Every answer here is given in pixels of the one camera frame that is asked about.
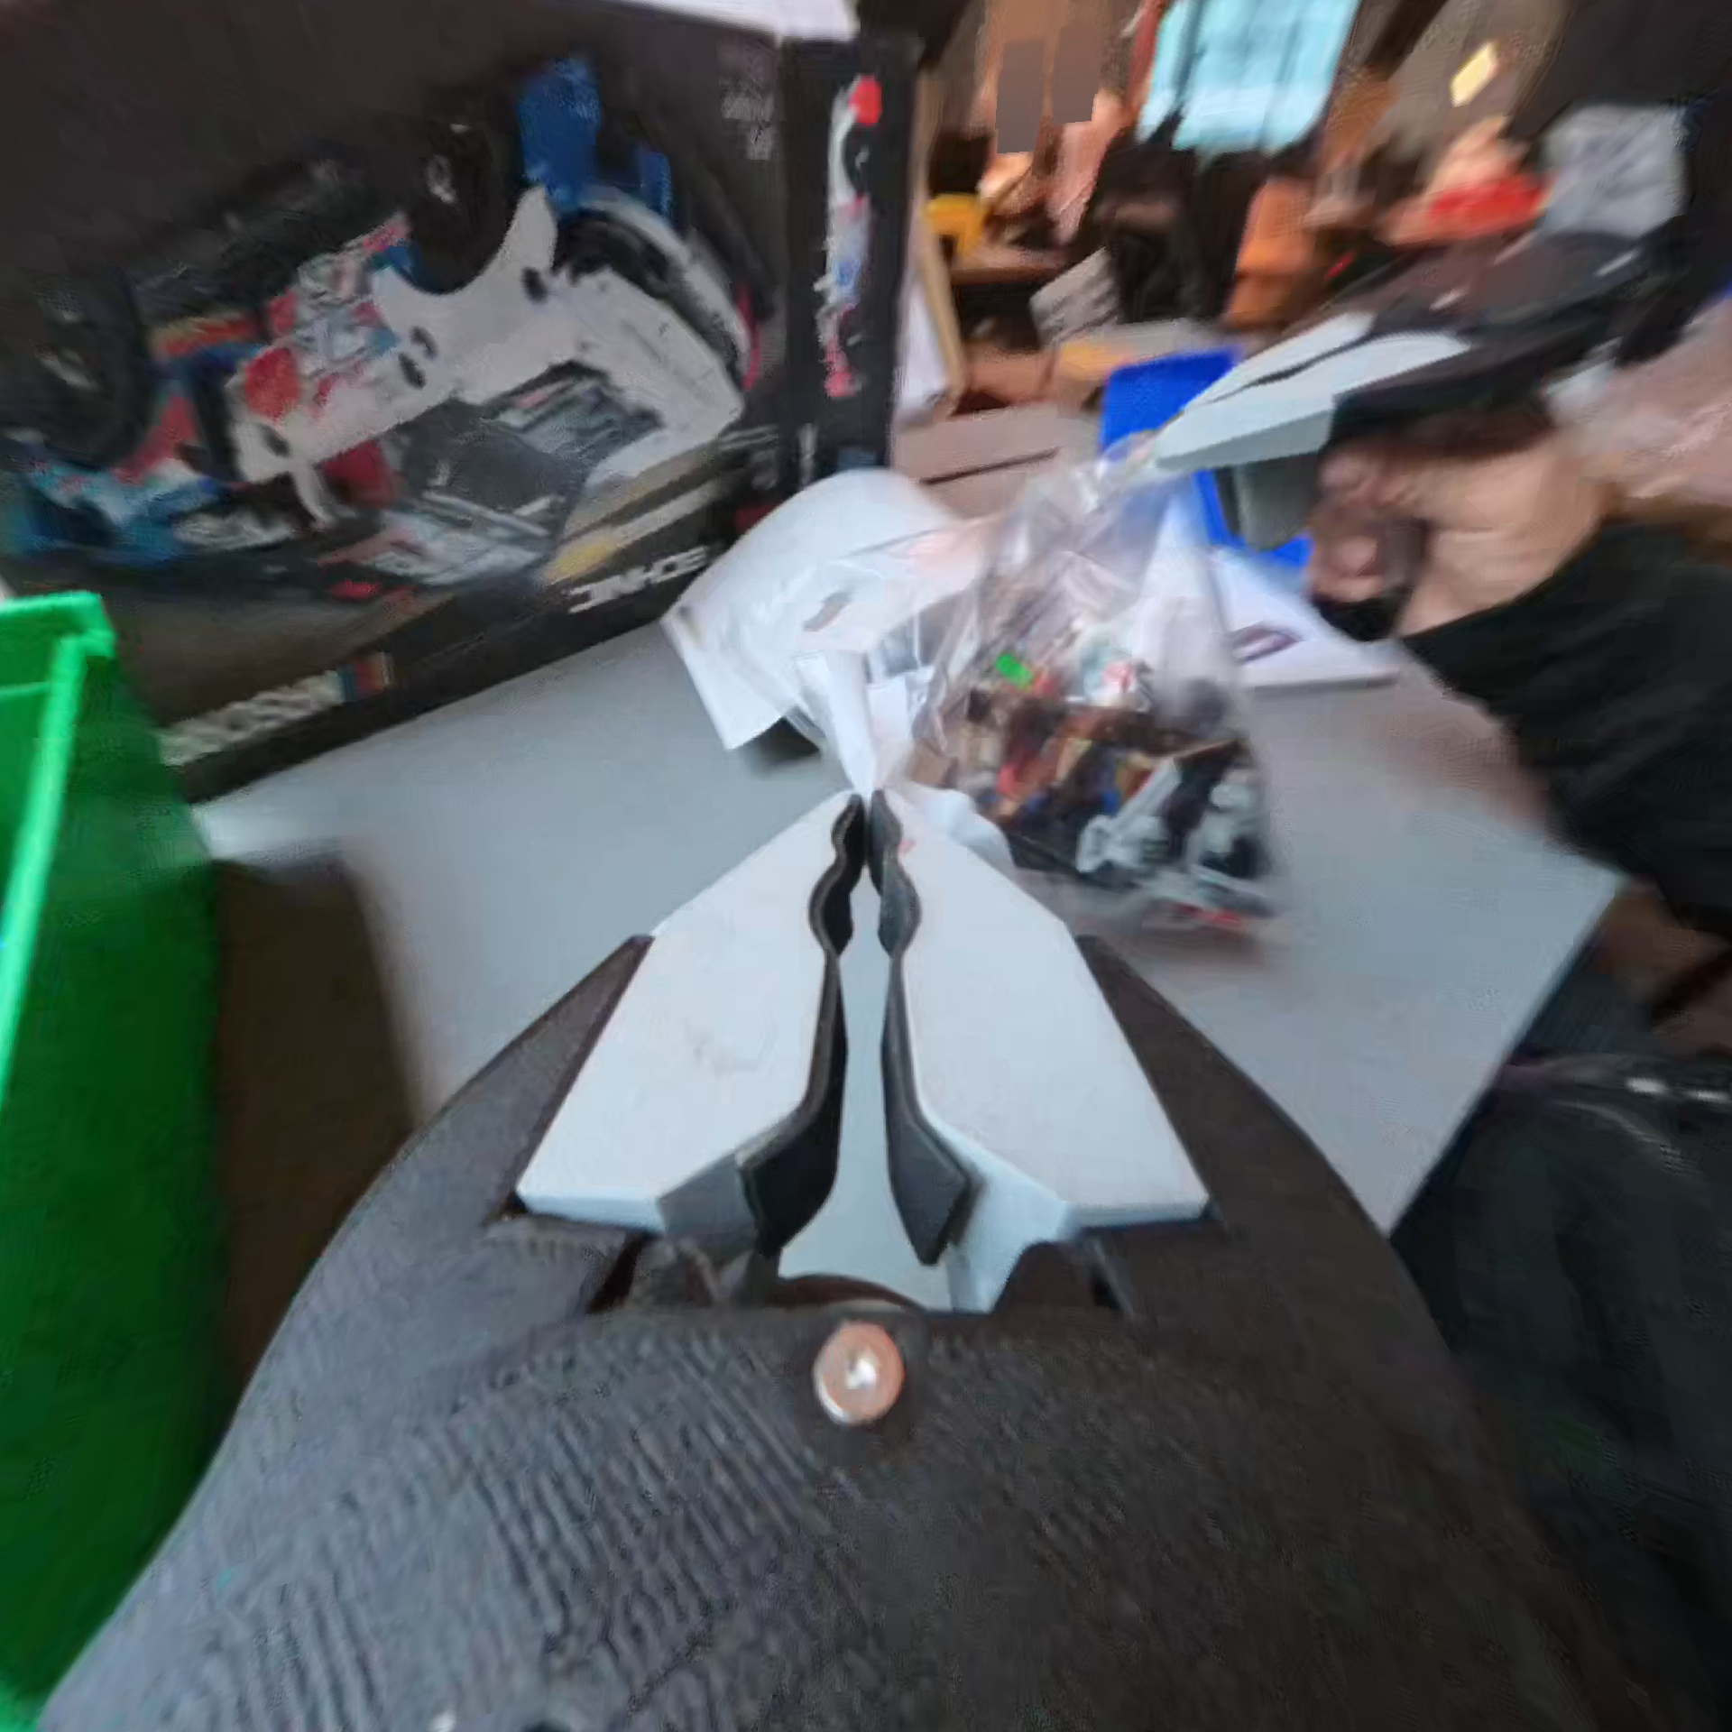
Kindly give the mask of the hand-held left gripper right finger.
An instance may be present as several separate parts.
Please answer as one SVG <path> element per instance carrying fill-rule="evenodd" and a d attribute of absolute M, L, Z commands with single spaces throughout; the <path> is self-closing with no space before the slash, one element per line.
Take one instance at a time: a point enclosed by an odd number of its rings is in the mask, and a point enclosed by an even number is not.
<path fill-rule="evenodd" d="M 898 795 L 870 804 L 887 1160 L 949 1304 L 994 1309 L 1041 1245 L 1194 1225 L 1211 1196 L 1084 951 Z"/>

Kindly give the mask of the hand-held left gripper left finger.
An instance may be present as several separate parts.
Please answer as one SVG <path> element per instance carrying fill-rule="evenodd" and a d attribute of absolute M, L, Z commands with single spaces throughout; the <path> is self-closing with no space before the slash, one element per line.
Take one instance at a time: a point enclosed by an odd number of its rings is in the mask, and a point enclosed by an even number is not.
<path fill-rule="evenodd" d="M 528 1210 L 721 1254 L 806 1230 L 837 1175 L 865 840 L 833 797 L 660 924 L 516 1186 Z"/>

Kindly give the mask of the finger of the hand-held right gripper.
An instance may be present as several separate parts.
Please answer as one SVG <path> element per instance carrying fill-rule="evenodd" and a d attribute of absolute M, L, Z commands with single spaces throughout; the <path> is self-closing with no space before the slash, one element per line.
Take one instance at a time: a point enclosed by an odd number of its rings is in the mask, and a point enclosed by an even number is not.
<path fill-rule="evenodd" d="M 1372 332 L 1295 375 L 1218 400 L 1196 399 L 1155 435 L 1166 474 L 1209 474 L 1228 523 L 1256 551 L 1308 529 L 1338 412 L 1360 395 L 1467 355 L 1451 332 Z"/>
<path fill-rule="evenodd" d="M 1374 312 L 1342 312 L 1243 360 L 1199 399 L 1218 400 L 1254 384 L 1295 375 L 1322 360 L 1363 344 L 1378 325 Z"/>

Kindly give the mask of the clear plastic bag of lego pieces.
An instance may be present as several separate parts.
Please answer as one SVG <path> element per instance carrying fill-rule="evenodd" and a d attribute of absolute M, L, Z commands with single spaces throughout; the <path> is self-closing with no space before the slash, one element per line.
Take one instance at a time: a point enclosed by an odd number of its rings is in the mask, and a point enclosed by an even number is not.
<path fill-rule="evenodd" d="M 1024 489 L 981 574 L 794 674 L 862 795 L 921 816 L 1074 930 L 1263 932 L 1286 910 L 1271 792 L 1186 474 L 1155 435 Z"/>

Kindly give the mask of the person's right forearm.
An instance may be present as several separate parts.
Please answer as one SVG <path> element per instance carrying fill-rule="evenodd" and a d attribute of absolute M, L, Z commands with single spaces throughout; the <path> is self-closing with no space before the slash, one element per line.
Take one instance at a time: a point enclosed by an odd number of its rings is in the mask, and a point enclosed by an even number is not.
<path fill-rule="evenodd" d="M 1406 649 L 1504 726 L 1571 844 L 1731 938 L 1731 574 L 1613 526 L 1529 595 Z"/>

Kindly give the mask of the black lego set box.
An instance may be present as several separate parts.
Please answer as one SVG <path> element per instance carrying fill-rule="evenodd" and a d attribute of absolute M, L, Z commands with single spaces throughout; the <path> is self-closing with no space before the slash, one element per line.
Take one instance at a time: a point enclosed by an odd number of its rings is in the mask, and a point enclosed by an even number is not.
<path fill-rule="evenodd" d="M 4 586 L 213 799 L 890 463 L 901 5 L 4 5 Z"/>

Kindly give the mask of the person's right hand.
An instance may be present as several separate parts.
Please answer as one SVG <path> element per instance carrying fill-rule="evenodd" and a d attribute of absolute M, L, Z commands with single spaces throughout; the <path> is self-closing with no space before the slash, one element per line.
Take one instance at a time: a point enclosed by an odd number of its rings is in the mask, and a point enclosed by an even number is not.
<path fill-rule="evenodd" d="M 1416 639 L 1540 588 L 1609 523 L 1609 489 L 1549 425 L 1358 439 L 1317 471 L 1308 595 L 1335 620 L 1390 590 Z"/>

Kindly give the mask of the blue plastic bin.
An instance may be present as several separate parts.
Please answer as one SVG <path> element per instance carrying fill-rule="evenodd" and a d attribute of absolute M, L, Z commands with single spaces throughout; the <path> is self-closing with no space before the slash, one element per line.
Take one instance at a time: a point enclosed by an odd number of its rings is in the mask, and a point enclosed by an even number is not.
<path fill-rule="evenodd" d="M 1099 395 L 1097 451 L 1108 451 L 1126 439 L 1157 433 L 1239 361 L 1241 351 L 1223 347 L 1170 354 L 1157 360 L 1121 366 Z M 1209 474 L 1194 477 L 1194 495 L 1207 538 L 1212 546 L 1254 556 L 1293 574 L 1303 571 L 1308 565 L 1312 540 L 1306 534 L 1272 551 L 1259 553 L 1228 523 L 1221 489 Z"/>

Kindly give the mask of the white instruction booklet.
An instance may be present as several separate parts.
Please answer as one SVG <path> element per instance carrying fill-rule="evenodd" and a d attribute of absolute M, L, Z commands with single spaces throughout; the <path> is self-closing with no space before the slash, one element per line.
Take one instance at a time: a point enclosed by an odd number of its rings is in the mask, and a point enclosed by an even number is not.
<path fill-rule="evenodd" d="M 665 633 L 727 750 L 785 722 L 817 744 L 802 697 L 801 644 L 833 620 L 868 645 L 944 608 L 981 569 L 1005 516 L 963 516 L 887 468 L 842 473 L 773 510 L 675 604 Z M 1388 645 L 1322 623 L 1303 565 L 1214 546 L 1223 617 L 1246 683 L 1260 691 L 1375 688 L 1396 678 Z"/>

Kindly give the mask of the green plastic bin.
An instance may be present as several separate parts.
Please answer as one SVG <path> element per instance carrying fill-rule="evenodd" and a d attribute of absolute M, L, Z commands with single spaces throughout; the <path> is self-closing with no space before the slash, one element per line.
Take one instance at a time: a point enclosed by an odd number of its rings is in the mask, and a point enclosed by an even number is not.
<path fill-rule="evenodd" d="M 208 1461 L 203 835 L 91 595 L 2 611 L 2 1699 L 32 1729 Z"/>

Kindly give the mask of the person's black jacket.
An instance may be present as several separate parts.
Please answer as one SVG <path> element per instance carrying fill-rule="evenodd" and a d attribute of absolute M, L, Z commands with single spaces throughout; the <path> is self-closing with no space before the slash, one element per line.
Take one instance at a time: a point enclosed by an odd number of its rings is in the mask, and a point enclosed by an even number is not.
<path fill-rule="evenodd" d="M 1728 1054 L 1506 1070 L 1393 1236 L 1653 1726 L 1731 1717 Z"/>

